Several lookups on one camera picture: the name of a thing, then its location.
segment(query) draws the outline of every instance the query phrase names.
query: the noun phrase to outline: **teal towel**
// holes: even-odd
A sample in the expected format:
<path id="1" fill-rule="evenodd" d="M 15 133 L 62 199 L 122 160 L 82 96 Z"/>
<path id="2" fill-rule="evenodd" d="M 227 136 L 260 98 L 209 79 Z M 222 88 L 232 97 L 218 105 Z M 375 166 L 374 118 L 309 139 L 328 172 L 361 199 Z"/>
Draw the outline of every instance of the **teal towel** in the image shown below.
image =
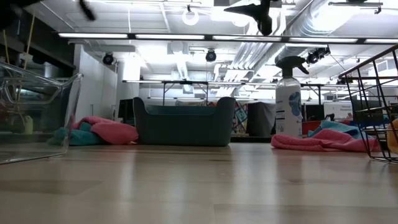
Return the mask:
<path id="1" fill-rule="evenodd" d="M 70 137 L 70 146 L 93 146 L 106 144 L 97 134 L 90 132 L 91 125 L 89 123 L 82 123 L 80 129 L 72 130 Z M 54 132 L 54 137 L 47 141 L 48 144 L 61 146 L 63 140 L 68 135 L 69 130 L 60 128 Z"/>
<path id="2" fill-rule="evenodd" d="M 349 126 L 343 123 L 334 122 L 334 121 L 322 121 L 321 125 L 314 131 L 309 131 L 308 136 L 312 137 L 316 133 L 319 133 L 322 129 L 332 129 L 341 133 L 347 133 L 351 135 L 355 139 L 362 139 L 361 133 L 359 129 L 355 126 Z"/>

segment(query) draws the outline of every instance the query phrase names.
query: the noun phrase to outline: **laminate floor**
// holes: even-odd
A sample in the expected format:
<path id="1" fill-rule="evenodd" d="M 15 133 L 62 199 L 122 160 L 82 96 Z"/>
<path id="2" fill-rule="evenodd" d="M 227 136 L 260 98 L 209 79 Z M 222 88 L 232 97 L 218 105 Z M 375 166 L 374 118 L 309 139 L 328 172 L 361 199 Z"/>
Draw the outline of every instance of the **laminate floor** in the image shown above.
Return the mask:
<path id="1" fill-rule="evenodd" d="M 365 154 L 74 147 L 0 166 L 0 223 L 395 223 L 398 165 Z"/>

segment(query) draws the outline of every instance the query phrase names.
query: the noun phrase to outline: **ceiling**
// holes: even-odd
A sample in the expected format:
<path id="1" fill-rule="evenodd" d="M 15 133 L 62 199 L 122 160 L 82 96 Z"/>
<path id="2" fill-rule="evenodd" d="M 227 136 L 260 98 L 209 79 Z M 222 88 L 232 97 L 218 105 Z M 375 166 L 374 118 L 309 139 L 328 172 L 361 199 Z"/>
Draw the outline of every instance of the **ceiling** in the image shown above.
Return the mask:
<path id="1" fill-rule="evenodd" d="M 80 12 L 78 4 L 74 0 L 46 0 L 28 8 L 35 15 L 48 25 L 59 32 L 132 32 L 132 33 L 173 33 L 173 34 L 248 34 L 250 25 L 243 27 L 236 26 L 237 21 L 241 22 L 246 18 L 226 17 L 224 21 L 214 21 L 211 15 L 216 15 L 217 7 L 213 0 L 201 1 L 201 6 L 196 7 L 193 4 L 192 9 L 198 11 L 199 20 L 194 26 L 186 25 L 182 21 L 182 14 L 186 11 L 186 6 L 148 3 L 148 4 L 104 4 L 92 0 L 90 7 L 94 9 L 98 19 L 94 22 L 88 22 Z M 299 11 L 307 5 L 310 0 L 283 0 L 284 2 L 294 2 L 295 7 L 283 9 L 286 15 L 286 21 L 289 22 Z M 380 14 L 374 14 L 375 8 L 361 9 L 356 11 L 347 21 L 329 36 L 337 37 L 396 37 L 398 35 L 398 4 L 393 4 L 396 0 L 381 0 L 387 3 Z M 339 18 L 341 11 L 334 10 L 327 12 L 331 18 Z M 137 41 L 137 40 L 91 40 L 86 41 L 90 47 L 105 45 L 134 45 L 142 57 L 141 74 L 144 77 L 159 74 L 170 75 L 171 70 L 176 70 L 176 62 L 173 57 L 167 55 L 167 44 L 169 41 Z M 203 47 L 204 49 L 215 49 L 217 61 L 208 63 L 205 60 L 205 53 L 195 51 L 187 60 L 188 70 L 202 70 L 213 72 L 217 63 L 231 63 L 236 54 L 241 49 L 241 43 L 233 42 L 189 42 L 189 47 Z M 311 78 L 305 78 L 299 70 L 294 70 L 296 76 L 301 82 L 311 81 L 313 83 L 325 83 L 330 77 L 334 77 L 343 70 L 355 66 L 356 58 L 368 58 L 389 48 L 388 45 L 330 45 L 331 55 L 321 63 L 309 67 Z M 268 79 L 268 71 L 263 74 Z"/>

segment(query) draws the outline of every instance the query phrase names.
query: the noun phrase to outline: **spray bottle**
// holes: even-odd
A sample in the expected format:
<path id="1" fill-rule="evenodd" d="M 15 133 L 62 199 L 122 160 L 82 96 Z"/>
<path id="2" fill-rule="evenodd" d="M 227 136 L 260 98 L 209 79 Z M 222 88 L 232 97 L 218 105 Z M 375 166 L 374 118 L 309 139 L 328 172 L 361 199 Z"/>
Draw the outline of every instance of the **spray bottle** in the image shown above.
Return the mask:
<path id="1" fill-rule="evenodd" d="M 293 78 L 293 68 L 303 73 L 309 72 L 302 65 L 305 59 L 292 56 L 280 59 L 276 66 L 282 69 L 282 79 L 276 84 L 276 124 L 277 134 L 295 138 L 302 135 L 301 84 Z"/>

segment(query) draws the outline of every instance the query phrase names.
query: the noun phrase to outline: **pink towel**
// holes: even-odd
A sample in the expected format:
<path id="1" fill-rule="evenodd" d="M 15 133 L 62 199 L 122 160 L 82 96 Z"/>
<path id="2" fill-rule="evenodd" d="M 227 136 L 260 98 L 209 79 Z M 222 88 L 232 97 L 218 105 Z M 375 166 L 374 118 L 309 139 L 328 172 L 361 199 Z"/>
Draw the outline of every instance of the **pink towel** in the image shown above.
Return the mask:
<path id="1" fill-rule="evenodd" d="M 85 117 L 79 123 L 73 125 L 78 129 L 82 122 L 92 125 L 91 132 L 96 133 L 106 142 L 114 145 L 130 144 L 138 139 L 137 129 L 128 124 L 111 121 L 96 116 Z"/>
<path id="2" fill-rule="evenodd" d="M 278 149 L 291 149 L 299 151 L 316 152 L 366 152 L 362 139 L 354 139 L 346 133 L 323 129 L 312 138 L 297 139 L 283 134 L 272 137 L 271 145 Z M 371 151 L 380 151 L 377 139 L 369 139 Z"/>

